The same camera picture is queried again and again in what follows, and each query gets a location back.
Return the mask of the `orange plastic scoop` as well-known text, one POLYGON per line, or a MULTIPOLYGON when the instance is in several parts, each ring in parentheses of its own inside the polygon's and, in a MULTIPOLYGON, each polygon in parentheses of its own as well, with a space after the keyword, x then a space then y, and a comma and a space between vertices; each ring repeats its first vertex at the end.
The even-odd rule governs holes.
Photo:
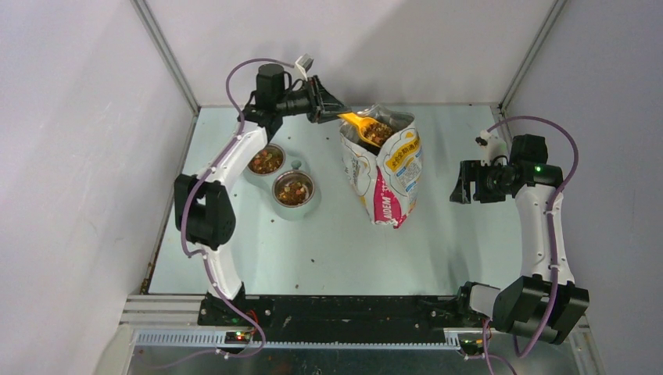
POLYGON ((367 143, 367 142, 364 140, 364 136, 362 135, 362 130, 371 123, 379 122, 379 121, 377 121, 373 118, 370 118, 370 117, 359 116, 358 114, 356 114, 354 112, 340 115, 339 118, 341 120, 346 121, 348 124, 352 125, 357 130, 357 133, 359 135, 360 140, 362 140, 365 143, 367 143))

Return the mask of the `white yellow pet food bag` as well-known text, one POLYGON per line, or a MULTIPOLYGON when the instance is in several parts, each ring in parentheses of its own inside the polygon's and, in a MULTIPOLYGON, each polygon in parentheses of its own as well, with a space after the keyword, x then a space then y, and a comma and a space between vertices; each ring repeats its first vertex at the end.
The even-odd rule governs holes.
POLYGON ((393 134, 379 149, 364 144, 345 120, 339 133, 341 157, 350 186, 373 224, 398 228, 413 212, 423 170, 423 150, 415 115, 379 104, 359 111, 393 134))

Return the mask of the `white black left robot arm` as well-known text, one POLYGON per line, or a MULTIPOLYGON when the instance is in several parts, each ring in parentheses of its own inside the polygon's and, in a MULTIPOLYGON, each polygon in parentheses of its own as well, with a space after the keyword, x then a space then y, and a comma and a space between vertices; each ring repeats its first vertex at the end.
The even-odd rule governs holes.
POLYGON ((228 325, 238 325, 247 315, 247 304, 237 298, 243 283, 228 244, 236 216, 230 193, 249 160, 267 146, 286 116, 304 115, 310 123, 337 120, 350 109, 324 88, 309 55, 294 63, 270 58, 253 60, 260 67, 254 89, 245 105, 229 98, 238 113, 237 125, 227 144, 197 173, 180 174, 174 182, 174 207, 183 253, 202 257, 210 294, 221 299, 217 315, 228 325))

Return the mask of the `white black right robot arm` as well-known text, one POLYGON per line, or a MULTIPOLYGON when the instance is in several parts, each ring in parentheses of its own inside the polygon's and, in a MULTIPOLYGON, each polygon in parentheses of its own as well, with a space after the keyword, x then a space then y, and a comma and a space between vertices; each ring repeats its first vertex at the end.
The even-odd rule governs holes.
POLYGON ((500 332, 561 344, 589 307, 568 265, 561 229, 559 192, 564 176, 548 164, 544 137, 517 136, 511 149, 483 131, 476 139, 479 160, 460 164, 450 201, 482 204, 514 199, 521 226, 520 277, 504 289, 478 282, 460 287, 454 314, 466 327, 490 318, 500 332))

